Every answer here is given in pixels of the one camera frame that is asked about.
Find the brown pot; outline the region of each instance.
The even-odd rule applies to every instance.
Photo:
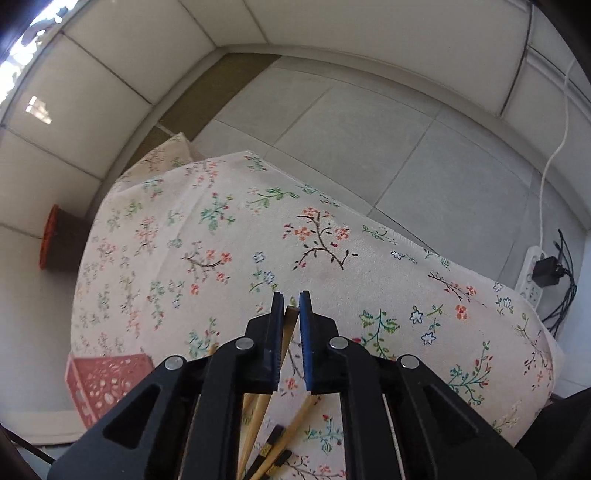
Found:
[[[78,272],[91,227],[92,223],[54,205],[43,233],[39,268]]]

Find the tile floor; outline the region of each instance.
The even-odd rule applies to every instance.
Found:
[[[437,100],[365,72],[282,57],[197,136],[208,157],[251,150],[414,242],[510,287],[538,242],[540,175]],[[544,249],[561,228],[578,276],[582,225],[544,191]],[[544,291],[541,316],[566,289]]]

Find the tablecloth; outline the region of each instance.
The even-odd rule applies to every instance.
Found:
[[[563,357],[515,291],[253,153],[198,159],[179,134],[111,188],[79,271],[74,356],[200,358],[267,313],[274,291],[296,305],[310,290],[341,335],[383,358],[417,355],[509,442],[521,438]],[[304,395],[297,326],[255,449]],[[290,449],[278,477],[345,476],[338,396],[322,397]]]

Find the white cable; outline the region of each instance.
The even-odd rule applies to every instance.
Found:
[[[566,143],[566,137],[569,134],[569,93],[568,93],[568,87],[569,87],[569,75],[570,75],[570,71],[573,68],[574,62],[575,62],[576,58],[573,58],[573,60],[570,62],[569,67],[566,69],[566,74],[564,75],[564,85],[562,87],[562,91],[564,93],[564,136],[562,137],[562,142],[560,142],[560,145],[558,146],[558,148],[556,150],[554,150],[554,153],[552,155],[550,155],[550,158],[548,159],[548,161],[546,162],[546,167],[544,168],[544,172],[542,173],[542,180],[540,182],[540,249],[542,248],[542,243],[544,240],[544,225],[542,223],[542,197],[544,196],[544,183],[546,180],[546,174],[548,173],[548,169],[550,168],[550,164],[552,163],[552,160],[554,160],[555,156],[558,155],[560,153],[560,150],[562,150],[562,148],[564,147],[564,144]]]

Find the power outlet socket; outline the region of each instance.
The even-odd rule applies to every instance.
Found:
[[[534,310],[537,310],[540,304],[543,290],[531,279],[531,274],[534,271],[535,263],[543,258],[546,258],[546,254],[538,245],[529,247],[515,285],[515,291],[526,299]]]

